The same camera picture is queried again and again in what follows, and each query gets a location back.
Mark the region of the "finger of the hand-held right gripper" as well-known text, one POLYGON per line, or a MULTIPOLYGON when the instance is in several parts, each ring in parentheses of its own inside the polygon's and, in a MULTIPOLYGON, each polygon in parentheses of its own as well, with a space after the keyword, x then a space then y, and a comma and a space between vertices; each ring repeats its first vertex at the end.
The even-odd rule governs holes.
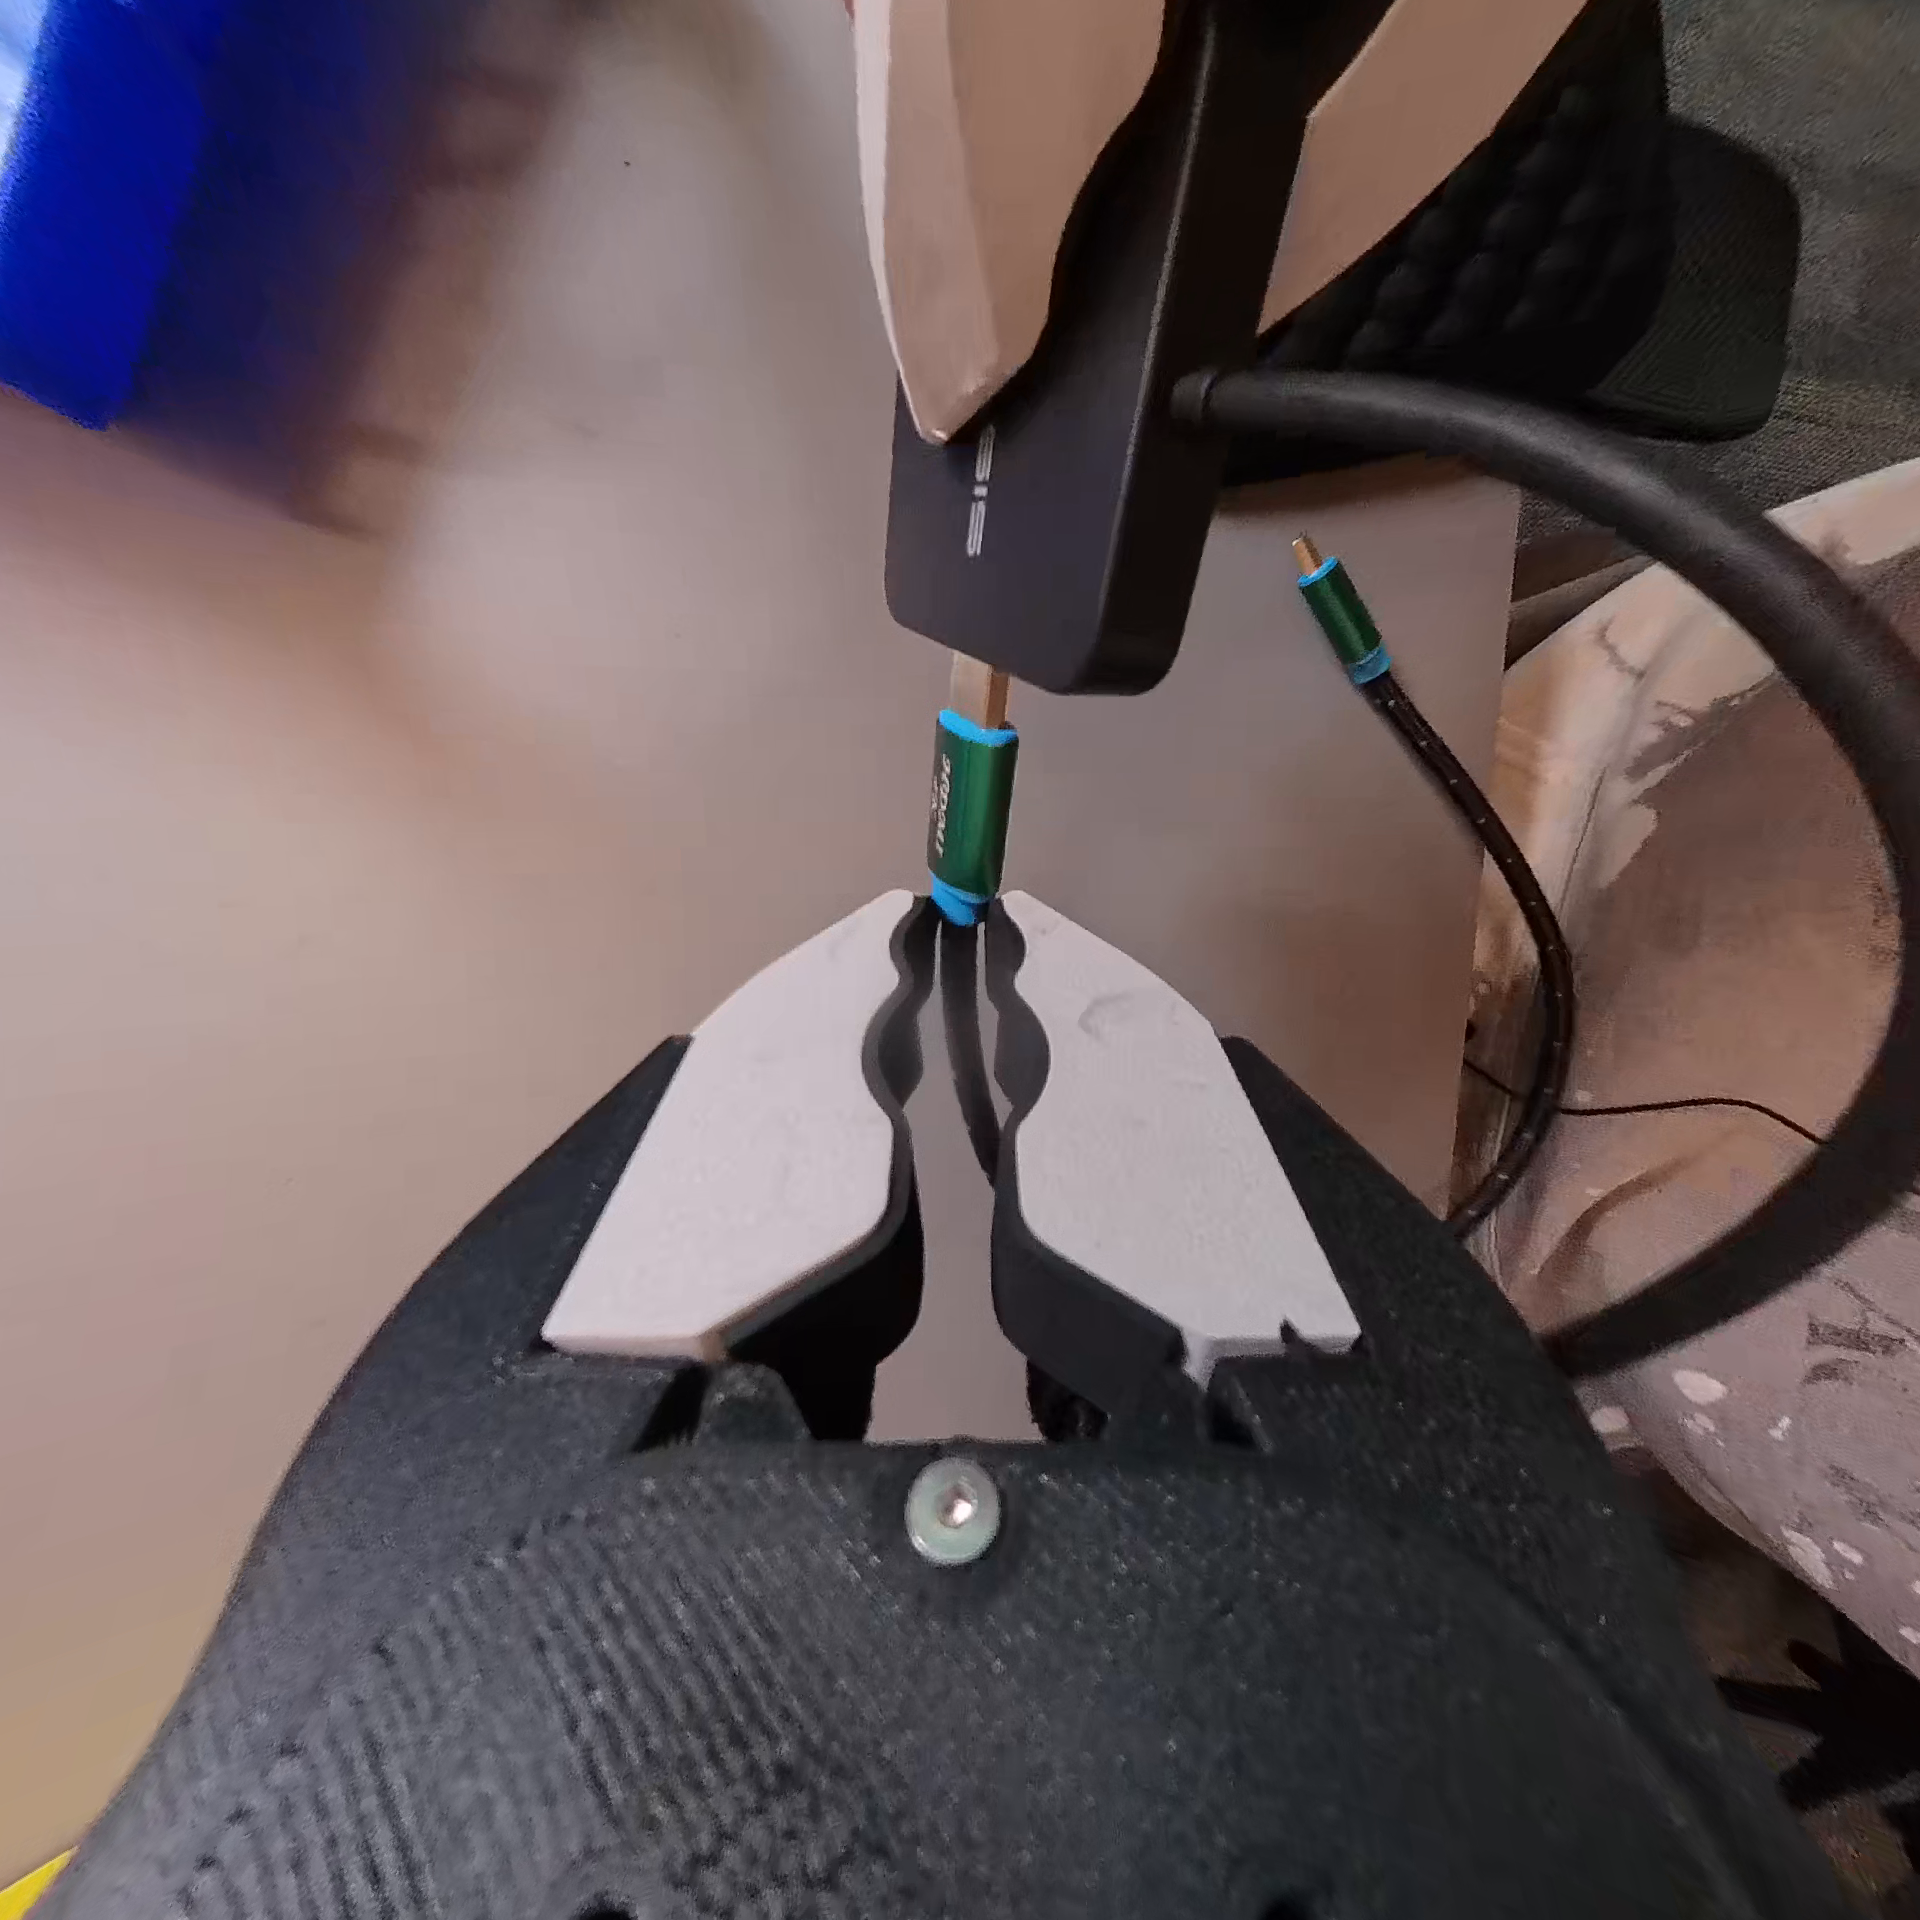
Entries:
POLYGON ((1580 2, 1395 2, 1304 121, 1259 328, 1382 242, 1498 127, 1580 2))
POLYGON ((1030 361, 1080 189, 1154 77, 1164 2, 855 2, 871 273, 908 414, 949 442, 1030 361))

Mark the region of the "black usb adapter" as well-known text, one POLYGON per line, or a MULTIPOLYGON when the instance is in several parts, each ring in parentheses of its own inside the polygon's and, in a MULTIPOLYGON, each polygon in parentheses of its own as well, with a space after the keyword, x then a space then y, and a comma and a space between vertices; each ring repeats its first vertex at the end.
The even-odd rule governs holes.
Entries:
POLYGON ((896 407, 894 618, 1015 681, 1135 695, 1179 653, 1228 461, 1191 377, 1246 369, 1307 116, 1387 4, 1173 4, 1074 189, 1038 348, 942 447, 896 407))

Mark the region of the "blue plastic bin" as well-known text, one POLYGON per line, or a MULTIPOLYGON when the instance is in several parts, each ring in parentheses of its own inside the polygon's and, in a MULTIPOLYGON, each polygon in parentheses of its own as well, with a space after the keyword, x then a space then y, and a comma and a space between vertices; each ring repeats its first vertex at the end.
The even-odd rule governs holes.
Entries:
POLYGON ((2 4, 2 382, 75 425, 127 405, 227 10, 2 4))

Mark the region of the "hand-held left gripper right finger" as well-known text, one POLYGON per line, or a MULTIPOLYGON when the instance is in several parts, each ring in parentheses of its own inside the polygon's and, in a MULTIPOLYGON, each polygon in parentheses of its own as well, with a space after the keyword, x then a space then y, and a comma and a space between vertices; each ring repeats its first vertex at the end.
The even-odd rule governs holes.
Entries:
POLYGON ((1358 1317, 1226 1041, 1128 952, 1027 890, 987 924, 998 1132, 992 1301, 1059 1384, 1198 1384, 1358 1317))

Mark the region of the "person's grey hoodie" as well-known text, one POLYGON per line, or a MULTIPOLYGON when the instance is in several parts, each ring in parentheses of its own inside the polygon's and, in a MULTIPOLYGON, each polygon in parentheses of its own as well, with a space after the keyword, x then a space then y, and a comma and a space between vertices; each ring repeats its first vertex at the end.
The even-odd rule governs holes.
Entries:
MULTIPOLYGON (((1471 1246, 1548 1332, 1754 1208, 1880 1041, 1900 928, 1831 741, 1653 566, 1506 672, 1493 802, 1575 957, 1571 1114, 1471 1246)), ((1773 1302, 1576 1394, 1892 1662, 1917 1662, 1916 1194, 1773 1302)))

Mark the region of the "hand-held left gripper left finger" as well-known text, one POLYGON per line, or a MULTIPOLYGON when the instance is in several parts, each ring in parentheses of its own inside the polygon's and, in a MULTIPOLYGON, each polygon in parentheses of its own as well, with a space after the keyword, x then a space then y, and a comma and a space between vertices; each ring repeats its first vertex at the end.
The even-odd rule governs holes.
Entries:
POLYGON ((920 898, 875 896, 702 1020, 542 1340, 719 1360, 902 1226, 920 1084, 920 898))

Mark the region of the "braided hdmi cable green plug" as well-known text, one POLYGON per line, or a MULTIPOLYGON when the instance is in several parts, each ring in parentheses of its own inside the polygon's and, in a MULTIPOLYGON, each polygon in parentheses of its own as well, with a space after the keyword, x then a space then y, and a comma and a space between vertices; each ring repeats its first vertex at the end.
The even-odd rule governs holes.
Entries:
MULTIPOLYGON (((1470 830, 1498 871, 1531 940, 1538 964, 1538 1030, 1531 1076, 1509 1094, 1511 1126, 1478 1183, 1447 1214, 1454 1237, 1470 1237, 1518 1188, 1562 1114, 1576 1034, 1576 975, 1562 920, 1518 836, 1464 762, 1403 690, 1386 640, 1342 560, 1294 542, 1298 591, 1335 658, 1365 702, 1392 727, 1407 757, 1470 830)), ((975 932, 1000 893, 1012 817, 1019 733, 1005 722, 1005 676, 990 669, 974 688, 972 661, 956 661, 957 692, 939 710, 927 798, 927 898, 942 917, 939 992, 951 1086, 974 1158, 997 1181, 1000 1118, 979 1020, 975 932)))

